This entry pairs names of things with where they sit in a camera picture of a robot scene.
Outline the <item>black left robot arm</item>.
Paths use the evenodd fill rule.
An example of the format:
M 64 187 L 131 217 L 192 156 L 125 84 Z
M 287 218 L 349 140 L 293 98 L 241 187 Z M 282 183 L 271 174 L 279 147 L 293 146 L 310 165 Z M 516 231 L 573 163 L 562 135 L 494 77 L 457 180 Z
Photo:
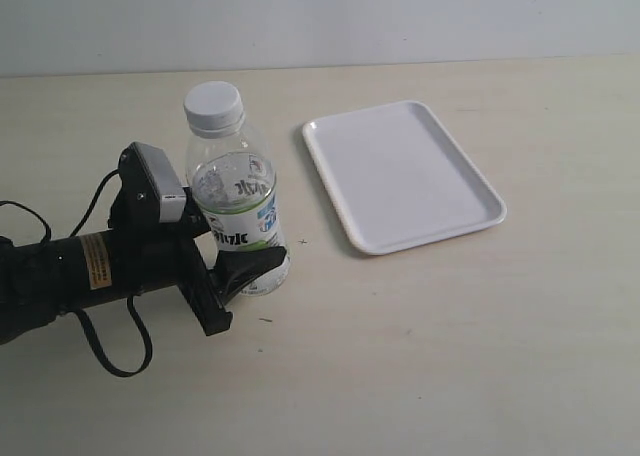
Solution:
M 140 225 L 123 203 L 106 231 L 16 247 L 1 244 L 1 341 L 66 313 L 177 287 L 207 336 L 230 328 L 226 304 L 283 263 L 282 246 L 219 251 L 208 267 L 196 238 L 209 226 L 189 204 L 177 222 Z

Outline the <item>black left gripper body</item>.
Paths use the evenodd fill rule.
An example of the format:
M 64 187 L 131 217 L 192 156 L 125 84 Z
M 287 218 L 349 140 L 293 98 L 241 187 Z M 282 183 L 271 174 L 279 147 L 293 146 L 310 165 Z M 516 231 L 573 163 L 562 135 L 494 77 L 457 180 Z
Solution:
M 192 197 L 175 222 L 161 223 L 150 200 L 118 195 L 108 219 L 108 249 L 116 299 L 177 287 L 207 336 L 227 331 L 233 319 L 220 301 L 219 288 L 195 243 L 206 233 Z

